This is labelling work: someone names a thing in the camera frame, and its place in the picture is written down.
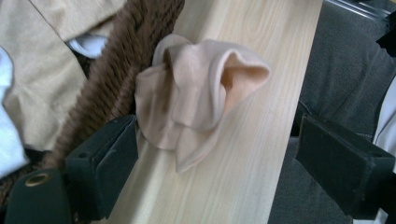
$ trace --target round hole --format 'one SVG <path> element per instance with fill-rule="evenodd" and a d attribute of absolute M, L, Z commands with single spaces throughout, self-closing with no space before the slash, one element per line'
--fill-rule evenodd
<path fill-rule="evenodd" d="M 38 185 L 41 185 L 45 182 L 47 182 L 50 179 L 50 175 L 49 174 L 39 174 L 39 175 L 35 175 L 30 177 L 29 179 L 26 180 L 25 185 L 27 187 L 35 187 Z"/>
<path fill-rule="evenodd" d="M 78 157 L 79 158 L 87 158 L 88 157 L 88 153 L 86 153 L 86 152 L 83 152 L 83 153 L 80 153 L 79 155 L 78 155 Z"/>

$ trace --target wooden board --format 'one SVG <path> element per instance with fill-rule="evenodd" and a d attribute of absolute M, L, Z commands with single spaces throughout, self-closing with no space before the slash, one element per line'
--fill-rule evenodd
<path fill-rule="evenodd" d="M 221 122 L 216 148 L 182 175 L 173 152 L 139 134 L 139 161 L 102 222 L 266 223 L 320 8 L 320 0 L 187 0 L 176 34 L 242 44 L 272 76 Z"/>

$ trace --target cloth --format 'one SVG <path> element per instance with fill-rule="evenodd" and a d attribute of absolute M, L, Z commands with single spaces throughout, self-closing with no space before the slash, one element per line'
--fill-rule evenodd
<path fill-rule="evenodd" d="M 155 47 L 170 34 L 184 0 L 129 0 L 114 18 L 102 56 L 92 63 L 54 150 L 40 168 L 64 166 L 64 158 L 107 121 L 134 113 L 135 76 L 150 66 Z"/>
<path fill-rule="evenodd" d="M 396 60 L 336 6 L 323 2 L 295 123 L 303 113 L 321 116 L 371 142 L 395 75 Z M 320 185 L 302 177 L 308 173 L 297 160 L 285 158 L 283 166 L 268 223 L 352 223 Z"/>
<path fill-rule="evenodd" d="M 87 58 L 95 59 L 102 54 L 106 42 L 105 36 L 84 34 L 67 41 L 67 46 Z"/>
<path fill-rule="evenodd" d="M 390 84 L 382 103 L 373 143 L 396 157 L 396 103 L 394 99 L 396 99 L 396 78 Z M 396 165 L 393 168 L 393 173 L 396 173 Z M 374 222 L 355 221 L 354 223 L 381 224 L 386 222 L 387 217 L 388 214 L 381 209 Z"/>
<path fill-rule="evenodd" d="M 54 32 L 68 41 L 118 12 L 126 0 L 29 0 Z"/>
<path fill-rule="evenodd" d="M 296 120 L 316 114 L 371 142 L 396 60 L 336 8 L 323 3 Z"/>
<path fill-rule="evenodd" d="M 13 0 L 0 4 L 0 46 L 14 63 L 5 109 L 25 147 L 52 150 L 85 76 L 34 5 Z"/>
<path fill-rule="evenodd" d="M 192 45 L 169 35 L 153 67 L 136 78 L 139 127 L 154 146 L 175 150 L 177 171 L 184 172 L 216 144 L 221 118 L 269 75 L 267 63 L 242 46 L 214 40 Z"/>
<path fill-rule="evenodd" d="M 0 47 L 0 102 L 12 83 L 12 61 Z M 18 131 L 0 105 L 0 178 L 18 170 L 29 161 L 23 152 Z"/>

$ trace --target beige fabric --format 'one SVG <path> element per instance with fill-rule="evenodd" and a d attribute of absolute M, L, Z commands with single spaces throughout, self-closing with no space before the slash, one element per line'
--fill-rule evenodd
<path fill-rule="evenodd" d="M 252 51 L 206 40 L 198 45 L 169 35 L 153 67 L 136 79 L 136 115 L 143 135 L 174 149 L 177 171 L 201 161 L 219 138 L 219 121 L 268 80 L 270 69 Z"/>
<path fill-rule="evenodd" d="M 47 23 L 63 40 L 82 35 L 105 21 L 124 5 L 126 0 L 30 0 Z M 108 35 L 111 25 L 102 26 Z"/>
<path fill-rule="evenodd" d="M 5 109 L 26 147 L 51 150 L 85 76 L 35 6 L 21 0 L 0 4 L 0 46 L 14 63 Z"/>

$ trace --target white fabric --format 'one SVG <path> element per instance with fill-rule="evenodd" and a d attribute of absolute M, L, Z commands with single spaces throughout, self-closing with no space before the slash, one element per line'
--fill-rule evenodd
<path fill-rule="evenodd" d="M 3 108 L 3 99 L 12 83 L 12 69 L 12 61 L 0 48 L 0 178 L 28 163 L 18 131 Z"/>
<path fill-rule="evenodd" d="M 101 35 L 80 35 L 67 42 L 67 46 L 87 58 L 95 59 L 102 54 L 107 37 Z"/>
<path fill-rule="evenodd" d="M 386 150 L 393 156 L 396 156 L 396 78 L 393 79 L 389 86 L 387 95 L 382 103 L 379 114 L 378 125 L 375 131 L 373 143 Z M 393 173 L 396 173 L 396 166 L 393 167 Z M 378 212 L 376 219 L 372 220 L 354 220 L 354 224 L 383 224 L 387 220 L 387 213 L 383 210 Z"/>

